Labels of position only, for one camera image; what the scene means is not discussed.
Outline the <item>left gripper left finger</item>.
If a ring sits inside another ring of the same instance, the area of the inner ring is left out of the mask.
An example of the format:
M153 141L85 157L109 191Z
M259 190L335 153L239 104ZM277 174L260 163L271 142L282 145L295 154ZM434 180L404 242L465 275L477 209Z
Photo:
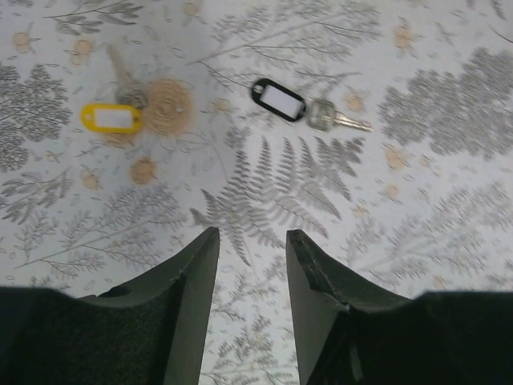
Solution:
M4 384L196 384L220 252L208 228L100 295L1 290Z

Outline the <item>key with yellow tag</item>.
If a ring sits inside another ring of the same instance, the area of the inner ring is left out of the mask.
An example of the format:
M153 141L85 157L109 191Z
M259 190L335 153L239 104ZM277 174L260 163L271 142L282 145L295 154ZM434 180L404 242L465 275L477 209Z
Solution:
M89 103L80 112L83 126L91 132L131 135L142 127L142 110L147 106L145 86L135 80L117 47L107 54L117 79L114 103Z

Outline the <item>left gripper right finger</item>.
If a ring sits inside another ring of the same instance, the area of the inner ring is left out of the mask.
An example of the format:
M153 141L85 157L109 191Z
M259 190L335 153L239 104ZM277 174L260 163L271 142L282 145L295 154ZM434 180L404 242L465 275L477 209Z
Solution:
M286 266L303 384L509 384L512 295L397 295L287 233Z

